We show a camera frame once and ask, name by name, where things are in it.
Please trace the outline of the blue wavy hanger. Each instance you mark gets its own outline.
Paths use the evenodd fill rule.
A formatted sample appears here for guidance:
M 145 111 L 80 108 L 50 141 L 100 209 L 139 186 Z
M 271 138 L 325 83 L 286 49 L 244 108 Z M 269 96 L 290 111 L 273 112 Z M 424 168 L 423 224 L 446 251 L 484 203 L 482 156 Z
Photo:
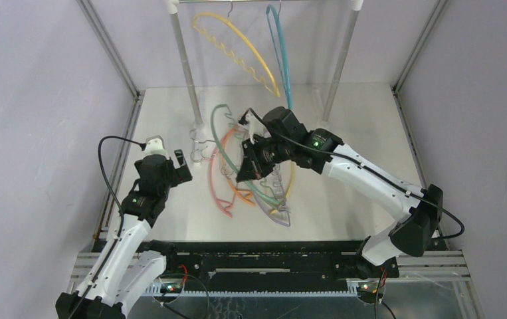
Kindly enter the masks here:
M 289 110 L 293 109 L 294 102 L 292 97 L 292 85 L 290 79 L 290 65 L 288 60 L 288 53 L 286 50 L 286 39 L 284 36 L 284 30 L 280 22 L 280 8 L 274 7 L 273 5 L 266 6 L 266 18 L 268 28 L 270 31 L 272 45 L 276 55 L 277 65 L 279 67 L 279 73 L 281 77 L 281 83 L 284 89 L 284 95 L 286 99 L 286 105 Z

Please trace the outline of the purple wavy hanger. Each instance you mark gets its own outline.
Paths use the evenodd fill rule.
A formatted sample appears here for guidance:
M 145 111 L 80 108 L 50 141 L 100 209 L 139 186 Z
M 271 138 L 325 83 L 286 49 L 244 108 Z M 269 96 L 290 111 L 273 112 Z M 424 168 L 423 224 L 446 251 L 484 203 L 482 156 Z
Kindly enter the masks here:
M 257 206 L 274 223 L 287 228 L 291 227 L 291 210 L 288 200 L 285 199 L 287 186 L 283 186 L 281 173 L 271 173 L 267 178 L 260 180 L 257 186 L 257 191 L 251 190 Z M 276 215 L 270 215 L 270 211 L 277 207 L 279 207 L 279 212 Z

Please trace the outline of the green wavy hanger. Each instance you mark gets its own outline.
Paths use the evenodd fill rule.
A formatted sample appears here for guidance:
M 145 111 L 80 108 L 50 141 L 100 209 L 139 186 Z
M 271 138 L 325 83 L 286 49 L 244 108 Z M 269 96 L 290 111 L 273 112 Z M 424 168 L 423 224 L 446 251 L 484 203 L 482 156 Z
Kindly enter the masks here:
M 215 141 L 215 145 L 218 146 L 220 148 L 220 152 L 221 152 L 221 156 L 222 156 L 222 159 L 225 159 L 228 161 L 229 163 L 229 167 L 225 167 L 225 172 L 226 173 L 232 173 L 231 174 L 231 180 L 235 183 L 237 183 L 239 185 L 238 182 L 235 181 L 235 178 L 237 176 L 237 172 L 239 170 L 239 166 L 237 164 L 235 164 L 230 156 L 228 155 L 228 153 L 226 152 L 226 148 L 225 150 L 223 150 L 223 146 L 222 146 L 222 139 L 219 139 L 217 137 L 217 133 L 216 133 L 216 129 L 215 129 L 215 121 L 214 121 L 214 117 L 217 113 L 218 110 L 220 109 L 223 109 L 224 110 L 224 116 L 228 119 L 228 123 L 229 123 L 229 127 L 230 129 L 232 127 L 235 127 L 236 128 L 236 134 L 233 136 L 237 139 L 238 142 L 242 142 L 244 140 L 246 140 L 248 138 L 248 133 L 246 132 L 246 130 L 242 129 L 239 127 L 239 124 L 237 122 L 237 120 L 235 120 L 235 118 L 233 117 L 233 113 L 231 112 L 231 108 L 226 105 L 226 104 L 219 104 L 217 105 L 216 107 L 214 107 L 212 113 L 211 113 L 211 133 L 212 133 L 212 139 Z M 255 190 L 257 191 L 257 186 L 258 184 L 255 184 L 251 181 L 246 181 L 245 182 L 245 188 L 247 189 L 250 189 L 250 190 Z

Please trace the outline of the yellow wavy hanger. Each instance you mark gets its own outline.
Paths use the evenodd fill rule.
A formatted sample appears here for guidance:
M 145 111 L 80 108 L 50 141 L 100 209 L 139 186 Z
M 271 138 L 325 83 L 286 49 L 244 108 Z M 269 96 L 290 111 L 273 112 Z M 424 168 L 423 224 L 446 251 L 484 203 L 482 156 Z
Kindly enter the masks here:
M 269 25 L 266 6 L 239 10 L 235 15 L 199 11 L 192 16 L 191 26 L 247 79 L 274 97 L 284 95 L 271 34 L 275 27 Z

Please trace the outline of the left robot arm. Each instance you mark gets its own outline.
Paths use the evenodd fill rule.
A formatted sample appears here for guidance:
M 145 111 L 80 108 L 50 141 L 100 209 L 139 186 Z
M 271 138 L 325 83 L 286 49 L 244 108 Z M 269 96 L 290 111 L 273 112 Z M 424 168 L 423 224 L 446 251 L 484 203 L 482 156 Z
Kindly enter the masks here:
M 153 279 L 178 271 L 173 244 L 157 240 L 146 246 L 142 261 L 130 264 L 165 209 L 170 190 L 193 179 L 183 151 L 174 154 L 172 160 L 163 150 L 152 151 L 135 162 L 139 178 L 121 203 L 118 230 L 76 290 L 58 297 L 59 318 L 127 318 Z

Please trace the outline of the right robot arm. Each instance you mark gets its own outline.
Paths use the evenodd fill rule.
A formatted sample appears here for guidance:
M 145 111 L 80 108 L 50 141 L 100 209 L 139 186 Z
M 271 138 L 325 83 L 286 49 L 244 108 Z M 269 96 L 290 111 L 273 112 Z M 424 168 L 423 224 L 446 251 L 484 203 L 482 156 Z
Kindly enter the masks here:
M 355 258 L 356 270 L 373 276 L 382 264 L 401 254 L 421 257 L 441 221 L 443 191 L 434 184 L 426 188 L 387 173 L 359 155 L 330 131 L 307 130 L 293 111 L 279 106 L 264 117 L 249 108 L 238 121 L 251 131 L 242 142 L 243 161 L 238 182 L 260 180 L 282 162 L 341 181 L 355 188 L 386 210 L 394 222 L 366 239 Z M 253 132 L 260 124 L 268 136 Z

